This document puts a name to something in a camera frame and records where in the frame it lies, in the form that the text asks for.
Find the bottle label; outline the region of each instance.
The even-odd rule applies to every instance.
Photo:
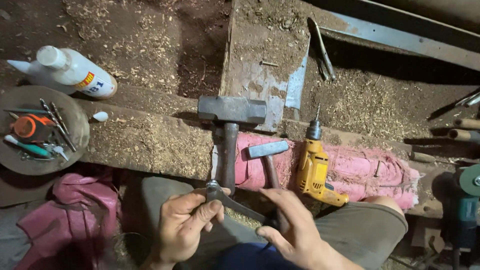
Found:
[[[113,92],[114,88],[113,84],[91,72],[88,72],[87,77],[83,81],[75,84],[75,87],[79,88],[82,93],[92,97],[107,96]]]

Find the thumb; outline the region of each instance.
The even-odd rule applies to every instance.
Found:
[[[222,209],[222,202],[213,200],[211,202],[202,204],[195,213],[184,222],[184,228],[198,232],[202,230],[212,218]]]
[[[257,235],[272,243],[283,257],[289,257],[293,253],[293,246],[274,228],[270,226],[260,227],[257,229]]]

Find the green grinding disc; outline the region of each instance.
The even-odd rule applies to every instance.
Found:
[[[472,195],[480,197],[480,164],[466,168],[460,175],[460,186],[463,191]]]

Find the yellow power drill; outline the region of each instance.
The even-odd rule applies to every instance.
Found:
[[[321,202],[340,207],[348,203],[348,195],[337,193],[333,186],[326,182],[328,155],[323,152],[320,143],[322,128],[318,121],[319,111],[320,105],[316,119],[310,121],[305,134],[305,150],[300,158],[297,184],[302,193],[307,193]]]

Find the knee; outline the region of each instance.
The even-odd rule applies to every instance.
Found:
[[[387,196],[371,196],[371,197],[365,198],[363,201],[386,206],[388,208],[391,208],[391,209],[397,211],[402,216],[405,216],[402,209],[400,208],[400,206],[398,206],[398,204],[395,202],[395,200],[393,200],[390,197],[387,197]]]

